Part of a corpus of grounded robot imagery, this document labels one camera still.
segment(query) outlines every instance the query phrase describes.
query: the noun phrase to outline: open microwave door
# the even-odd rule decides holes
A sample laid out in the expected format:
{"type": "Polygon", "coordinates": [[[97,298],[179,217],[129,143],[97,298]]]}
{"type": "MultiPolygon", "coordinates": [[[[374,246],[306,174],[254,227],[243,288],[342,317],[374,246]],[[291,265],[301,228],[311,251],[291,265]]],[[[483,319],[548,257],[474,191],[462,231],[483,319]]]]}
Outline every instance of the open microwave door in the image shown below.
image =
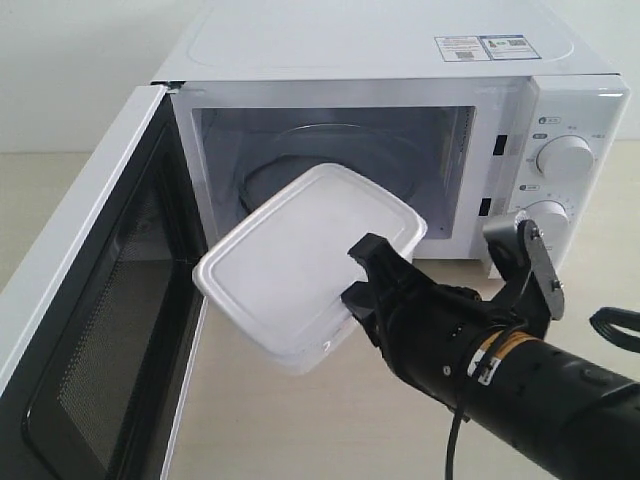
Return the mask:
{"type": "Polygon", "coordinates": [[[140,87],[0,298],[3,477],[161,475],[205,251],[167,89],[140,87]]]}

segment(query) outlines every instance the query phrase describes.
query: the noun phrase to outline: white plastic container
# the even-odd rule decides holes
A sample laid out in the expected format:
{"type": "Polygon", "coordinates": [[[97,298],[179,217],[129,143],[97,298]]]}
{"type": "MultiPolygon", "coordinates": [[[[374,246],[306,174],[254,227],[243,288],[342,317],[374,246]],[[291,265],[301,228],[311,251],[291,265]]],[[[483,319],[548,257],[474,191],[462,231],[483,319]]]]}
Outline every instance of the white plastic container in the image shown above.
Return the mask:
{"type": "Polygon", "coordinates": [[[323,164],[216,244],[193,279],[271,359],[302,374],[356,326],[340,294],[366,278],[348,250],[372,232],[411,260],[426,231],[425,221],[383,188],[323,164]]]}

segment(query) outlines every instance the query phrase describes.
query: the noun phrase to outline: table surface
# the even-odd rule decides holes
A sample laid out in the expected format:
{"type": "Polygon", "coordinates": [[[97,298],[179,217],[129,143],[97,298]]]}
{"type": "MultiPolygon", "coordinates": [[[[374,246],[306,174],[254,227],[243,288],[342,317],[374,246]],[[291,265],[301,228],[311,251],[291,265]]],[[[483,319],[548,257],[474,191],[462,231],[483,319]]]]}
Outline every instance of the table surface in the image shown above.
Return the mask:
{"type": "MultiPolygon", "coordinates": [[[[0,289],[87,155],[0,156],[0,289]]],[[[603,305],[640,310],[640,142],[614,145],[560,272],[565,318],[548,341],[640,378],[640,356],[598,337],[588,317],[603,305]]],[[[490,296],[477,262],[418,262],[438,281],[490,296]]],[[[264,361],[210,307],[198,347],[171,480],[442,478],[451,414],[388,371],[356,331],[311,373],[291,377],[264,361]]],[[[459,479],[547,479],[473,423],[464,425],[459,479]]]]}

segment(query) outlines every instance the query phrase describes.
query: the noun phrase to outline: microwave oven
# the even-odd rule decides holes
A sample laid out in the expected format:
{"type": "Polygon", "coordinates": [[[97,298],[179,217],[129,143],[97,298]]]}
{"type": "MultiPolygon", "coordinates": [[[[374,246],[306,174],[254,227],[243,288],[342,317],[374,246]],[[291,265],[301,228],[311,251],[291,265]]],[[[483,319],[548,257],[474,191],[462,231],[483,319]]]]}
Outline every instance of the microwave oven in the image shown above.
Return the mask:
{"type": "Polygon", "coordinates": [[[0,296],[0,471],[165,478],[206,311],[190,271],[315,164],[413,206],[418,258],[486,261],[483,223],[525,209],[559,266],[628,97],[536,0],[209,3],[0,296]]]}

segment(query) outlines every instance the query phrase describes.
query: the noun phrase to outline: timer knob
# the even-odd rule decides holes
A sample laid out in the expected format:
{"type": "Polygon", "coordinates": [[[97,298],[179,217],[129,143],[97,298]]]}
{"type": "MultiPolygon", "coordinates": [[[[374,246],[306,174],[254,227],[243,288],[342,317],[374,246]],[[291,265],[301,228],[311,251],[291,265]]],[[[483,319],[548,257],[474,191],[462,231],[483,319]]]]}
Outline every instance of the timer knob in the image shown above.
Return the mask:
{"type": "Polygon", "coordinates": [[[562,205],[552,200],[529,205],[529,217],[536,222],[546,241],[557,240],[569,226],[569,217],[562,205]]]}
{"type": "Polygon", "coordinates": [[[552,181],[575,180],[585,176],[595,162],[589,144],[569,135],[547,143],[538,154],[540,173],[552,181]]]}

